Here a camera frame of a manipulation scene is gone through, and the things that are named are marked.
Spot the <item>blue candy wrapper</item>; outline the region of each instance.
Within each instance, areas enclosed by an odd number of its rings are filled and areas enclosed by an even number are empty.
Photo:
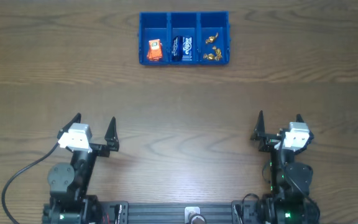
[[[182,40],[182,50],[183,50],[183,56],[181,58],[181,60],[183,61],[191,61],[191,49],[193,48],[193,44],[192,44],[192,37],[189,36],[184,36],[183,40]]]
[[[182,37],[176,36],[172,41],[172,60],[176,62],[181,61],[182,56]]]

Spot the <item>wooden surface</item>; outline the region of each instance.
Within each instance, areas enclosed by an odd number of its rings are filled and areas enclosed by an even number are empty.
[[[139,11],[230,12],[225,67],[143,67]],[[0,1],[1,191],[40,158],[77,112],[103,143],[117,118],[120,151],[99,158],[89,194],[128,202],[230,202],[270,190],[269,155],[249,141],[259,110],[276,133],[301,113],[315,140],[321,223],[358,222],[358,0]],[[7,205],[40,223],[59,150],[19,176]]]

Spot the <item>gold wrapped candy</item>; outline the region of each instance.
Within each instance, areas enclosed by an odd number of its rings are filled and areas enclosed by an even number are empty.
[[[214,60],[215,56],[213,54],[204,54],[203,58],[208,60]]]
[[[212,49],[215,50],[215,60],[221,60],[223,58],[221,49],[216,48],[216,46],[213,46]]]
[[[216,33],[215,36],[208,37],[208,39],[205,40],[205,44],[215,42],[216,38],[218,38],[218,33]]]

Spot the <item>blue plastic container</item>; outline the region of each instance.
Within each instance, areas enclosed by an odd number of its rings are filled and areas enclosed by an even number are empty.
[[[216,41],[205,44],[209,36],[219,33]],[[172,40],[176,36],[192,36],[192,61],[172,60]],[[160,39],[163,58],[149,61],[149,40]],[[141,12],[139,14],[139,63],[142,65],[224,65],[230,61],[229,13],[222,12]],[[204,54],[214,54],[212,46],[221,49],[219,61],[203,59]]]

